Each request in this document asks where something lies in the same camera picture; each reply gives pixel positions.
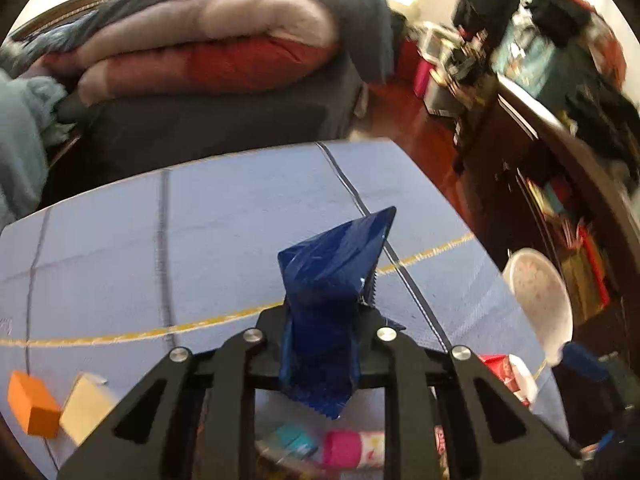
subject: pink container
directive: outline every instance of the pink container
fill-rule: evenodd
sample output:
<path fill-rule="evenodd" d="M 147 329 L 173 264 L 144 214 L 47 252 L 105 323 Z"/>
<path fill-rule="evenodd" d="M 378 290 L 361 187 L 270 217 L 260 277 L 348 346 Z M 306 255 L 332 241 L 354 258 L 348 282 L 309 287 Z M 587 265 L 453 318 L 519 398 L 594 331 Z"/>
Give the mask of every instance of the pink container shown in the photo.
<path fill-rule="evenodd" d="M 326 468 L 379 468 L 384 463 L 384 431 L 331 431 L 324 440 L 322 464 Z"/>
<path fill-rule="evenodd" d="M 424 99 L 424 95 L 427 93 L 432 68 L 436 68 L 436 66 L 424 58 L 421 58 L 418 62 L 418 69 L 415 71 L 414 78 L 414 94 L 420 100 Z"/>

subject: table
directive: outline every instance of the table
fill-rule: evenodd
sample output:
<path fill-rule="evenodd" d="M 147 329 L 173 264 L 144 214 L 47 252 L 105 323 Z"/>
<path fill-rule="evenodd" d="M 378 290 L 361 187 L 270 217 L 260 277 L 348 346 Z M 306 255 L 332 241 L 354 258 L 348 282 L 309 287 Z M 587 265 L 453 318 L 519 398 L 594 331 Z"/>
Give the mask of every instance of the table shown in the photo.
<path fill-rule="evenodd" d="M 123 395 L 173 346 L 215 348 L 279 304 L 279 250 L 390 205 L 398 213 L 392 250 L 378 266 L 382 314 L 422 346 L 453 342 L 478 354 L 518 355 L 538 374 L 534 411 L 566 434 L 543 351 L 498 269 L 389 140 L 208 158 L 92 190 L 10 225 L 0 235 L 0 388 L 12 370 L 26 370 L 62 405 L 76 375 L 92 372 Z M 258 418 L 280 405 L 291 409 L 278 395 L 257 396 Z M 382 395 L 357 392 L 338 424 L 382 429 Z M 26 436 L 5 395 L 0 413 L 53 479 L 74 449 L 68 437 Z"/>

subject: beige block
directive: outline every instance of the beige block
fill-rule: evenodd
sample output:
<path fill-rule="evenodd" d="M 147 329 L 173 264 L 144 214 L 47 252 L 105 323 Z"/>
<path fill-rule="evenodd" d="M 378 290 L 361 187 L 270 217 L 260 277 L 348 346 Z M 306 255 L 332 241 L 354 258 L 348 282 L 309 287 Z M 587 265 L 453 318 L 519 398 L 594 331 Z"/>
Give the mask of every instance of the beige block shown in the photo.
<path fill-rule="evenodd" d="M 66 400 L 60 427 L 80 446 L 118 403 L 106 380 L 80 374 Z"/>

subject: blue snack bag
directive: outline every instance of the blue snack bag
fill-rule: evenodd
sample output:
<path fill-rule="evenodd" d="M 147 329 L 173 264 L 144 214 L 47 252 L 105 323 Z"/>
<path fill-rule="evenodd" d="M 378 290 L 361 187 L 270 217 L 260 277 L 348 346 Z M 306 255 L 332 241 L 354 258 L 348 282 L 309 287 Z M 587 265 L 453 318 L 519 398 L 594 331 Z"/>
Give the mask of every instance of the blue snack bag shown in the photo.
<path fill-rule="evenodd" d="M 280 386 L 291 399 L 337 418 L 358 384 L 354 331 L 370 304 L 378 258 L 396 214 L 383 209 L 278 254 L 287 292 Z"/>

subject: black bag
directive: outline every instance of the black bag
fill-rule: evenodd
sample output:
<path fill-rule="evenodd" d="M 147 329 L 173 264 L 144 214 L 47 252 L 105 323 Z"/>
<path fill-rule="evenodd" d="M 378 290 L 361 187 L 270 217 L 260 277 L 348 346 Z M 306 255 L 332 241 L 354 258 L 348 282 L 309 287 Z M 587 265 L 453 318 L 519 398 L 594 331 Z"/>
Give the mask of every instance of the black bag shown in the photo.
<path fill-rule="evenodd" d="M 638 182 L 640 118 L 636 107 L 607 81 L 578 86 L 567 97 L 568 113 L 578 123 L 577 137 L 597 155 L 622 160 Z"/>
<path fill-rule="evenodd" d="M 573 0 L 531 0 L 527 9 L 540 33 L 560 48 L 591 21 L 591 13 Z"/>
<path fill-rule="evenodd" d="M 451 19 L 454 26 L 463 27 L 468 36 L 486 30 L 485 51 L 491 52 L 502 41 L 519 5 L 520 0 L 459 0 Z"/>

